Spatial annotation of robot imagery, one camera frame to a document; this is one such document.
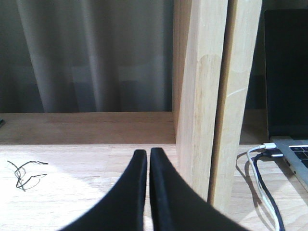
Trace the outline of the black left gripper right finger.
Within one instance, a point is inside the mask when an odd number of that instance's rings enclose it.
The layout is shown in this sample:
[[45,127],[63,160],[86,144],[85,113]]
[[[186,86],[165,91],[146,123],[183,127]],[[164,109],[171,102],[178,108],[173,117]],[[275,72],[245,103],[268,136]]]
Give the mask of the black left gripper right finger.
[[155,231],[243,231],[204,201],[179,175],[162,148],[150,155],[150,204]]

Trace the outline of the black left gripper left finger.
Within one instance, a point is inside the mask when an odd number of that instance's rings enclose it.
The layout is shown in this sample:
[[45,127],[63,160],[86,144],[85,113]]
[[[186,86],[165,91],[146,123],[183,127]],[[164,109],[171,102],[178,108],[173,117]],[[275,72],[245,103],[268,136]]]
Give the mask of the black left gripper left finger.
[[142,231],[146,180],[146,151],[137,149],[111,190],[93,208],[62,230]]

